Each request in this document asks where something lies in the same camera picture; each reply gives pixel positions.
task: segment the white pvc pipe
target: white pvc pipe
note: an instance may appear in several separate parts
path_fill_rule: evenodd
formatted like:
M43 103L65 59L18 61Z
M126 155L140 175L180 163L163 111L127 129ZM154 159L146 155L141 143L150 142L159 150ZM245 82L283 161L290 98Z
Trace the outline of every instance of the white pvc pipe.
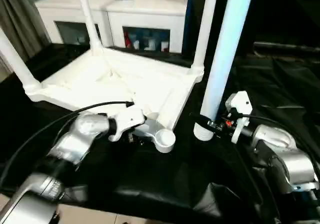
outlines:
M217 0L205 0L198 41L196 44L193 64L190 69L191 74L199 75L197 82L201 82L204 75L204 62L209 41L209 35L214 17Z
M246 20L251 0L228 0L224 12L219 39L215 49L209 80L201 107L201 115L216 119L219 105L224 94L229 72L235 58L237 46ZM208 141L213 133L195 124L194 135Z
M80 0L82 11L85 16L85 25L90 38L90 47L93 53L100 51L102 48L101 41L99 40L95 23L93 21L88 0Z
M5 32L0 27L0 55L6 64L10 65L17 77L22 82L26 93L32 93L41 89L41 84L34 78L27 68L20 55L7 38Z

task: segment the curtain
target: curtain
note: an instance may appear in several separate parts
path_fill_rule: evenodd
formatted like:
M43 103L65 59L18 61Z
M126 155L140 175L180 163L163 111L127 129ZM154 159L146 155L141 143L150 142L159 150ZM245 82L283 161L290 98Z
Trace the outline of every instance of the curtain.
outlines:
M0 0L0 26L24 61L49 43L40 15L28 0Z
M11 73L5 62L0 57L0 83Z

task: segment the tile floor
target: tile floor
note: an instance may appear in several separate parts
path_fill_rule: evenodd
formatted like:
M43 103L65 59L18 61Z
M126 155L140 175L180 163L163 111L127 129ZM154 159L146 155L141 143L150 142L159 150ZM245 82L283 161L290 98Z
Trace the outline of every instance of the tile floor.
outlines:
M0 194L0 210L8 198ZM61 219L59 224L165 224L164 222L147 220L134 216L120 215L111 212L91 210L81 207L61 204Z

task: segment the black cloth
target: black cloth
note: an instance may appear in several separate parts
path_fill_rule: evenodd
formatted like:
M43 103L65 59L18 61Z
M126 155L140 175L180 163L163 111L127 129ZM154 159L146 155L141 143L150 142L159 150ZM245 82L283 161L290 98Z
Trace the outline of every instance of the black cloth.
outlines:
M83 46L52 44L27 65L42 81L86 50ZM70 180L73 186L85 190L86 200L77 201L71 196L64 202L173 223L276 223L279 211L266 170L252 168L230 140L201 142L194 137L189 114L200 111L211 61L206 61L206 75L195 85L177 123L172 152L159 153L146 140L109 143L100 138ZM221 109L231 93L245 90L254 114L285 124L318 154L319 120L314 117L319 116L320 108L319 68L305 62L238 57ZM70 111L30 101L15 74L0 84L0 96L1 170L32 133ZM44 131L19 154L2 193L10 196L21 185L50 149L62 125Z

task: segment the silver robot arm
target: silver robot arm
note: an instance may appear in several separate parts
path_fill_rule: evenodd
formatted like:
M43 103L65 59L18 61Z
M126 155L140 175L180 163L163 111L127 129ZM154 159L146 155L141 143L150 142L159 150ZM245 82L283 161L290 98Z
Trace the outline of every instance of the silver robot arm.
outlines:
M76 171L101 133L118 141L122 133L145 122L135 106L108 118L81 114L44 159L41 171L32 173L0 212L0 224L54 224L59 222L58 202L64 195L64 177Z
M248 128L252 106L246 91L232 94L225 107L227 115L221 119L212 121L196 115L195 121L217 137L230 136L234 144L243 138L241 143L252 162L268 169L269 181L275 187L272 191L281 205L284 203L289 209L283 212L289 223L320 223L320 185L315 171L319 164L297 147L287 131L264 124L254 131Z

